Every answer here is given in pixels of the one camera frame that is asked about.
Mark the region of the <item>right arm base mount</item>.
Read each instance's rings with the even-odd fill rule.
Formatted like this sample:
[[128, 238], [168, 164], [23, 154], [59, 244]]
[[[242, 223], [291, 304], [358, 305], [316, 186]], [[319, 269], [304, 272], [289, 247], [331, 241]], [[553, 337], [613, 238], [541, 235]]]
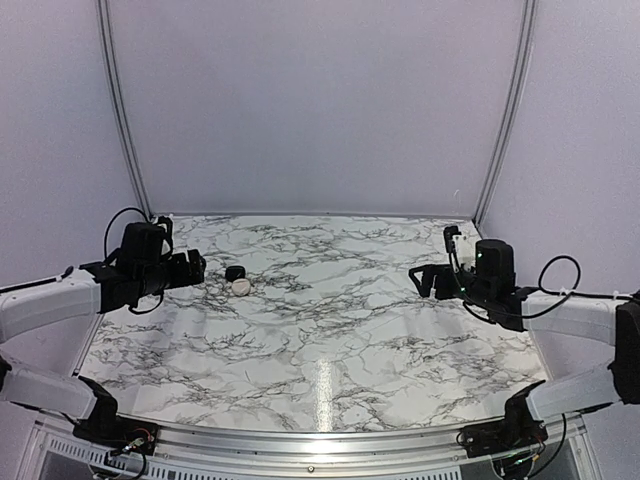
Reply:
[[467, 456], [476, 458], [545, 442], [548, 433], [544, 422], [533, 419], [526, 403], [531, 391], [543, 383], [536, 382], [509, 397], [500, 419], [462, 427], [456, 442], [465, 449]]

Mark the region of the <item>white round charging case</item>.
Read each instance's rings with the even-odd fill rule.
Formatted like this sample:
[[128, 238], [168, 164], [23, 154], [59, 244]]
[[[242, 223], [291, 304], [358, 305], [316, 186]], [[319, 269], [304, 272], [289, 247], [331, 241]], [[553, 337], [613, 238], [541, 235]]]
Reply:
[[244, 297], [251, 293], [252, 284], [247, 278], [239, 278], [231, 283], [231, 291], [235, 296]]

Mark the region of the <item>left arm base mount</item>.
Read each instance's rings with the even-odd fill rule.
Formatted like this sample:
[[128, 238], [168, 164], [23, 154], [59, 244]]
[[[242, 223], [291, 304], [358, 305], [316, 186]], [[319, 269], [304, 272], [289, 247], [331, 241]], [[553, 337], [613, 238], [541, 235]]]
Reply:
[[106, 390], [94, 392], [97, 400], [86, 419], [76, 421], [74, 437], [114, 449], [117, 453], [152, 455], [159, 426], [118, 414], [117, 400]]

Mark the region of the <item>black earbud charging case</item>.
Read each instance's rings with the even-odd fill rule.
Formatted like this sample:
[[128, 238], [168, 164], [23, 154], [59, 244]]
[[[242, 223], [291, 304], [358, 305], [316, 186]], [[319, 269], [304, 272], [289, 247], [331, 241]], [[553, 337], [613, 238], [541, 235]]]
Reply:
[[224, 272], [224, 277], [227, 282], [244, 279], [246, 277], [246, 268], [242, 265], [227, 266]]

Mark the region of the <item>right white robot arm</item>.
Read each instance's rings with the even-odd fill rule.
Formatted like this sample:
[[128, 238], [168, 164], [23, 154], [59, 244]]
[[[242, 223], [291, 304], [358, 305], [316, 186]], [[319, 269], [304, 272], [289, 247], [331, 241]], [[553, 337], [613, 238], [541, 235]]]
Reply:
[[563, 337], [610, 353], [512, 395], [505, 403], [505, 419], [495, 428], [502, 446], [519, 446], [533, 433], [534, 423], [549, 417], [638, 404], [638, 295], [582, 292], [579, 278], [568, 288], [520, 286], [513, 249], [502, 240], [480, 240], [473, 257], [461, 259], [455, 235], [447, 233], [445, 250], [445, 262], [409, 270], [421, 297], [456, 299], [471, 316], [507, 331], [539, 339]]

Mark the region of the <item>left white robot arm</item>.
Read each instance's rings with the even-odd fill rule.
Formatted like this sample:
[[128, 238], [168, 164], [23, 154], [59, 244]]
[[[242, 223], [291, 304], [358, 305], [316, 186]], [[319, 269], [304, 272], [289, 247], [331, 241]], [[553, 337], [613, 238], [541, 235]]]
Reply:
[[[1, 290], [1, 340], [84, 316], [127, 309], [142, 299], [203, 282], [206, 261], [196, 249], [173, 248], [173, 223], [128, 224], [121, 244], [105, 259], [70, 267], [63, 274]], [[125, 438], [117, 400], [84, 377], [64, 377], [13, 358], [1, 360], [1, 399], [30, 409], [52, 410], [77, 421], [106, 445]]]

